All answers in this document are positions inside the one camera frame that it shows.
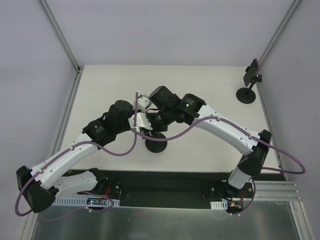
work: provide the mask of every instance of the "robotic arm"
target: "robotic arm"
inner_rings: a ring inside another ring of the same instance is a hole
[[[158,108],[157,112],[148,112],[152,104]],[[180,99],[165,86],[159,86],[149,97],[139,95],[136,126],[134,126],[134,113],[133,105],[127,101],[118,100],[110,106],[108,112],[91,121],[76,139],[51,158],[32,167],[32,169],[28,169],[26,166],[19,168],[16,175],[20,191],[32,176],[40,173],[23,193],[32,211],[42,212],[55,199],[81,191],[92,191],[104,195],[108,180],[97,168],[74,176],[62,177],[62,175],[80,160],[98,151],[100,148],[96,144],[105,146],[113,142],[117,134],[132,129],[145,138],[159,138],[160,133],[167,131],[168,125],[173,122],[192,125],[206,117],[217,117],[216,120],[203,120],[196,126],[231,144],[242,154],[238,165],[231,172],[228,181],[222,186],[221,195],[240,190],[250,178],[261,172],[269,149],[252,139],[251,136],[269,143],[271,133],[267,130],[258,133],[240,127],[250,133],[250,136],[247,136],[230,124],[221,121],[220,118],[226,118],[193,94],[186,94]],[[43,169],[53,159],[56,161]]]

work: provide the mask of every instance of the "round black base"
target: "round black base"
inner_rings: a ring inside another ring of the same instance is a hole
[[[252,104],[256,100],[256,94],[252,89],[242,87],[235,94],[236,98],[244,104]]]
[[[157,138],[157,139],[165,139],[166,138],[166,136],[163,135],[162,133],[154,135],[152,137],[153,138]],[[166,149],[167,145],[168,145],[167,141],[151,141],[151,140],[148,140],[148,139],[145,140],[146,148],[150,152],[156,153],[156,154],[157,153],[161,153],[162,151],[164,151]]]

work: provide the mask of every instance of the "gray floor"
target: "gray floor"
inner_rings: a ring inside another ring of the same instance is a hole
[[[74,209],[52,206],[54,219]],[[32,240],[298,240],[287,202],[257,202],[238,216],[224,211],[167,208],[80,209],[54,222],[38,218]]]

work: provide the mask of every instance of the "white table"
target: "white table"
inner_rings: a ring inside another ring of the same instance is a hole
[[[107,112],[116,100],[133,103],[135,91],[149,95],[158,86],[166,86],[182,98],[192,93],[234,122],[258,132],[268,129],[256,87],[256,100],[243,104],[236,91],[244,86],[246,67],[173,66],[173,65],[86,65],[75,97],[63,146],[70,143],[90,121]],[[183,131],[186,124],[172,123],[166,137]],[[106,148],[124,153],[133,144],[134,134],[124,132]],[[242,155],[231,145],[200,128],[169,141],[165,151],[149,152],[138,138],[135,149],[116,157],[103,151],[88,156],[74,169],[99,168],[122,171],[230,172]],[[265,167],[277,168],[271,149]]]

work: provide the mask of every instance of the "wall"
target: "wall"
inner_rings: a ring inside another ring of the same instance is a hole
[[[0,1],[0,32],[0,232],[13,240],[16,170],[48,157],[75,72],[36,0]]]
[[[262,91],[279,147],[300,158],[305,175],[289,175],[304,195],[304,205],[320,239],[320,1],[305,0],[262,66]],[[282,158],[289,169],[298,169]]]
[[[247,66],[293,0],[47,0],[81,66]]]

